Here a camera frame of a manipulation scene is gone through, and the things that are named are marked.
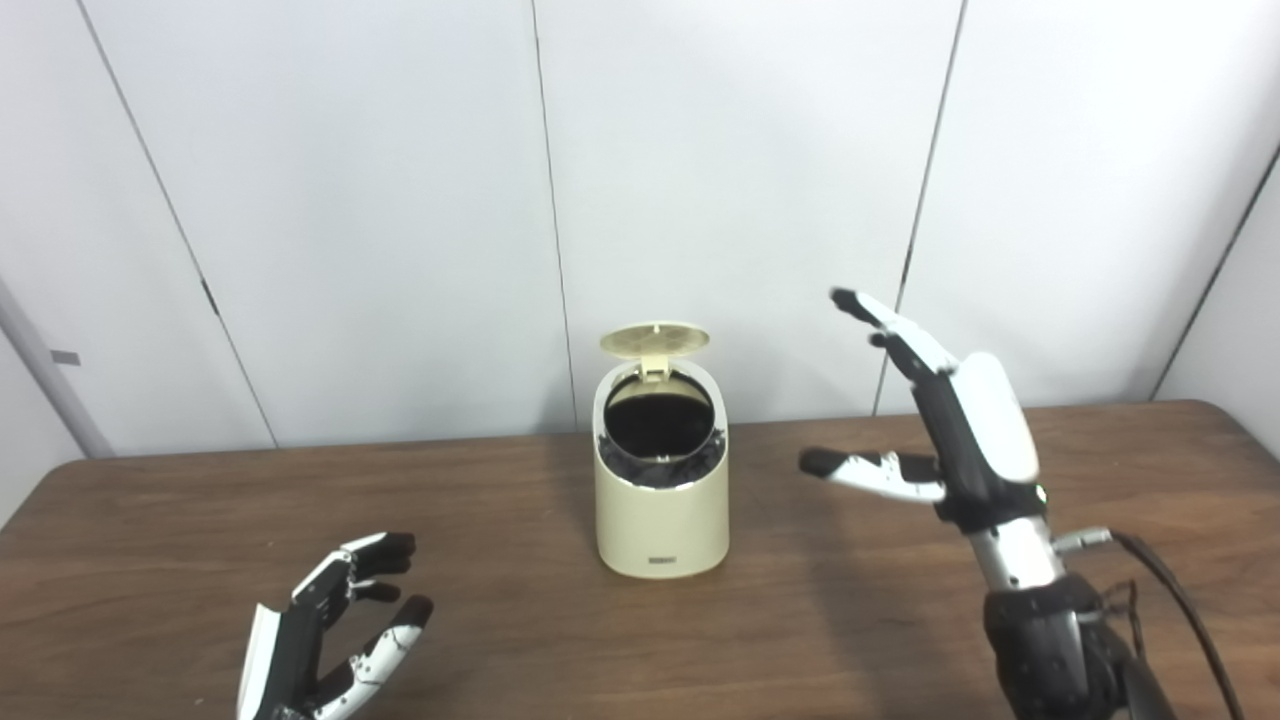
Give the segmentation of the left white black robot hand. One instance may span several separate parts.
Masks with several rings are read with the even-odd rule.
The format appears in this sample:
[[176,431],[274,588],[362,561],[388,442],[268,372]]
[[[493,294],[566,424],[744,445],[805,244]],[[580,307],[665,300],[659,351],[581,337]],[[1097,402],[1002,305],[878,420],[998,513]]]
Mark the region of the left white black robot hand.
[[276,611],[256,605],[236,701],[238,719],[352,719],[417,644],[433,601],[411,594],[389,623],[346,661],[320,674],[325,634],[361,601],[390,603],[401,588],[381,580],[411,569],[416,538],[380,532],[328,553]]

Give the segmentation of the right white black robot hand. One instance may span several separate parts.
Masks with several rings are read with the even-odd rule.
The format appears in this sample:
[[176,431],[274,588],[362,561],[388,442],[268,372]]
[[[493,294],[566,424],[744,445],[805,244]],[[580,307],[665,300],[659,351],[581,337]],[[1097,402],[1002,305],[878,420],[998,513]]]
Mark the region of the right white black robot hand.
[[955,357],[928,331],[868,293],[835,288],[829,297],[840,311],[873,329],[870,345],[884,350],[909,382],[934,452],[810,447],[799,455],[800,471],[931,505],[964,534],[1044,515],[1038,452],[1001,361],[987,352]]

